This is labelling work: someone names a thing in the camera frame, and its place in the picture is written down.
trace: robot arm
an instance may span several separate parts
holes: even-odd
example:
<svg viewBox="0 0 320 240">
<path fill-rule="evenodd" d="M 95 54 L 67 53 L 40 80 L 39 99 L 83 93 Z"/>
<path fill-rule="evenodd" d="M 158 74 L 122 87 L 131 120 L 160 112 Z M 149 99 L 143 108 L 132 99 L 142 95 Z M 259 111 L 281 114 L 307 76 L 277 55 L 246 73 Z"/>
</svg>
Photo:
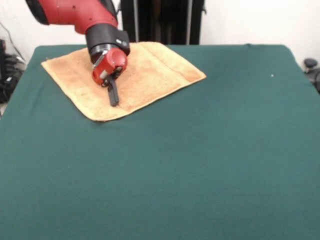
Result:
<svg viewBox="0 0 320 240">
<path fill-rule="evenodd" d="M 33 16 L 44 25 L 74 25 L 85 35 L 93 64 L 92 78 L 108 87 L 110 104 L 119 103 L 115 80 L 126 69 L 129 37 L 118 29 L 112 0 L 26 0 Z"/>
</svg>

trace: tan towel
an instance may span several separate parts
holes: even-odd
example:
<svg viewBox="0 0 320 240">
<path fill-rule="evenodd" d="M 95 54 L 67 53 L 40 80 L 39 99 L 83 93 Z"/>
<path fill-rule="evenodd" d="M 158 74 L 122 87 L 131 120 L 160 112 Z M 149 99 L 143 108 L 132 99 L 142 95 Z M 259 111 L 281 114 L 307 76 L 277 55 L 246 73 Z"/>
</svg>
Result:
<svg viewBox="0 0 320 240">
<path fill-rule="evenodd" d="M 110 106 L 108 90 L 92 77 L 86 48 L 42 63 L 74 105 L 93 121 L 129 115 L 206 75 L 183 57 L 157 42 L 130 44 L 127 69 L 116 80 L 119 105 Z"/>
</svg>

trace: folded towel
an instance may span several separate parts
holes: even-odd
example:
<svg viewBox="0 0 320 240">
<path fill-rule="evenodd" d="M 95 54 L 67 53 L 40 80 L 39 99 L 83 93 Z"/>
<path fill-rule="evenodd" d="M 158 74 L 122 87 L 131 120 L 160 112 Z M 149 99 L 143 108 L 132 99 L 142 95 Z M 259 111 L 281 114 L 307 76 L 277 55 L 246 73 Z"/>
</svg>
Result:
<svg viewBox="0 0 320 240">
<path fill-rule="evenodd" d="M 206 75 L 158 42 L 130 44 L 128 66 L 115 81 L 119 105 L 110 106 L 108 89 L 92 79 L 86 48 L 49 59 L 42 66 L 74 105 L 89 119 L 106 122 L 127 116 Z"/>
</svg>

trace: white wall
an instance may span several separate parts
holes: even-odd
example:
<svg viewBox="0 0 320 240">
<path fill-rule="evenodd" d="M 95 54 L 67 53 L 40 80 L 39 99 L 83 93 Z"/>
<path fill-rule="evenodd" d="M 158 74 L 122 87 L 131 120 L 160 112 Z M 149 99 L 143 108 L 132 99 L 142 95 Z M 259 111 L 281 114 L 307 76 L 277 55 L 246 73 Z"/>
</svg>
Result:
<svg viewBox="0 0 320 240">
<path fill-rule="evenodd" d="M 201 44 L 284 44 L 299 64 L 305 57 L 320 60 L 319 0 L 206 0 L 206 8 Z M 39 45 L 85 44 L 72 26 L 39 24 L 25 0 L 2 0 L 0 21 L 27 60 Z"/>
<path fill-rule="evenodd" d="M 206 0 L 202 44 L 284 44 L 320 61 L 319 0 Z"/>
</svg>

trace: green felt surface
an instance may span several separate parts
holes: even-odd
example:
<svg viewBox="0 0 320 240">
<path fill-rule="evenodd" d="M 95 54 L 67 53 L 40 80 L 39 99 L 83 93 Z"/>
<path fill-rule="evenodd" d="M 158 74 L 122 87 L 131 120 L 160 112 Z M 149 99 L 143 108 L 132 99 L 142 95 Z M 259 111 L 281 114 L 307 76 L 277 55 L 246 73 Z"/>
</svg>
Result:
<svg viewBox="0 0 320 240">
<path fill-rule="evenodd" d="M 0 240 L 319 240 L 320 99 L 284 46 L 171 46 L 207 78 L 86 119 L 36 49 L 0 121 Z"/>
</svg>

